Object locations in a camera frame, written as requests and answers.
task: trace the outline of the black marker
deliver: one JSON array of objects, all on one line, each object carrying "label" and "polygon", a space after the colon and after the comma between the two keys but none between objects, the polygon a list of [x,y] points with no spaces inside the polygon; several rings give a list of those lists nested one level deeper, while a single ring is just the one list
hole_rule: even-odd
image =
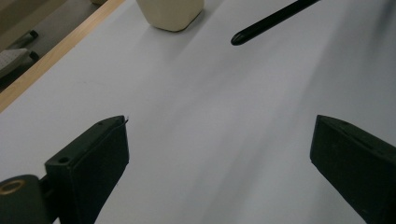
[{"label": "black marker", "polygon": [[245,30],[237,33],[233,36],[231,43],[235,46],[242,45],[248,42],[250,39],[262,34],[263,32],[271,29],[272,27],[280,24],[282,21],[294,16],[300,11],[314,5],[319,0],[299,0],[287,7],[280,9],[278,12],[271,16],[254,23]]}]

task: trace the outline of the white table surface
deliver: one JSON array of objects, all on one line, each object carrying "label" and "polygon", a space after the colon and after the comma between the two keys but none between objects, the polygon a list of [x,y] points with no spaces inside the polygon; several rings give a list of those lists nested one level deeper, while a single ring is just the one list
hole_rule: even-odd
[{"label": "white table surface", "polygon": [[309,160],[316,115],[396,146],[396,6],[324,0],[234,47],[286,0],[206,0],[181,33],[127,0],[0,114],[0,179],[128,116],[130,164],[96,223],[364,223]]}]

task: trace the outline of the floor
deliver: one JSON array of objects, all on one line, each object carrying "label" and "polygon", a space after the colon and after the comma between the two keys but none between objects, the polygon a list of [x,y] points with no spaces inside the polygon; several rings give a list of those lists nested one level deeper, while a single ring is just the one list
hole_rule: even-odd
[{"label": "floor", "polygon": [[[34,30],[38,38],[30,35],[21,37],[9,49],[27,48],[35,51],[40,57],[44,56],[76,27],[85,21],[99,8],[90,0],[67,0],[46,19],[40,22]],[[34,62],[28,58],[25,62],[6,77],[0,78],[0,92],[27,71]]]}]

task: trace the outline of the white cup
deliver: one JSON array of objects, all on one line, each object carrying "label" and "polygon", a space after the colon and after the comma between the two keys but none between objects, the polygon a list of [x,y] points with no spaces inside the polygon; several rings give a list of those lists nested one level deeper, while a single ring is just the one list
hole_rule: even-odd
[{"label": "white cup", "polygon": [[204,8],[204,0],[136,0],[149,24],[167,31],[185,29]]}]

